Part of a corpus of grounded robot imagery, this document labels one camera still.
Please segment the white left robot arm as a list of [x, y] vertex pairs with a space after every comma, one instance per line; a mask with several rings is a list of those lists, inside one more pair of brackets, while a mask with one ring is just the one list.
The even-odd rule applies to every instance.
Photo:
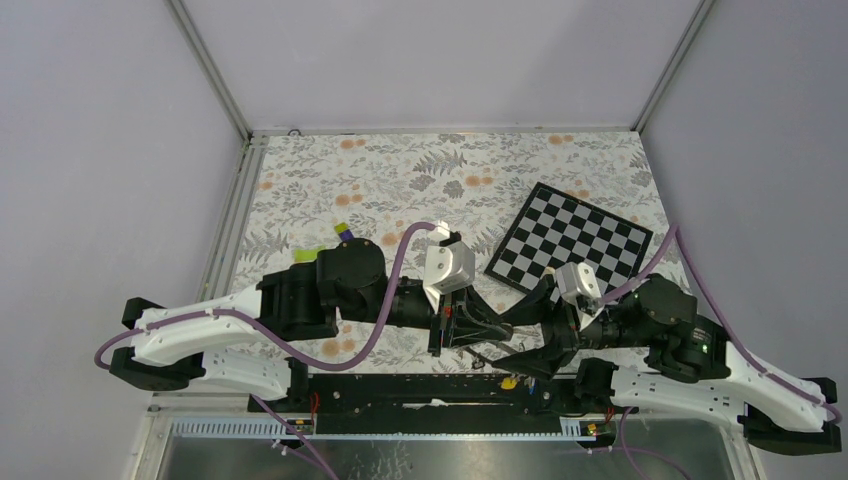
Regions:
[[296, 411], [309, 401], [308, 381], [291, 366], [240, 354], [239, 345], [270, 343], [294, 363], [346, 372], [388, 326], [426, 331], [432, 355], [511, 339], [512, 327], [474, 278], [474, 253], [443, 223], [412, 224], [393, 261], [374, 241], [344, 233], [313, 260], [236, 293], [179, 308], [129, 299], [124, 331], [98, 348], [94, 362], [140, 390], [206, 383]]

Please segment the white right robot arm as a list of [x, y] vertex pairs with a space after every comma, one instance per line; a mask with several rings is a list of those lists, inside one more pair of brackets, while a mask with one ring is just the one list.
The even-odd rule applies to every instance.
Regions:
[[552, 381], [577, 363], [554, 409], [677, 412], [786, 456], [842, 449], [831, 379], [797, 378], [745, 352], [724, 326], [699, 314], [693, 296], [658, 274], [606, 302], [590, 265], [547, 268], [505, 319], [539, 324], [543, 344], [496, 360], [495, 368]]

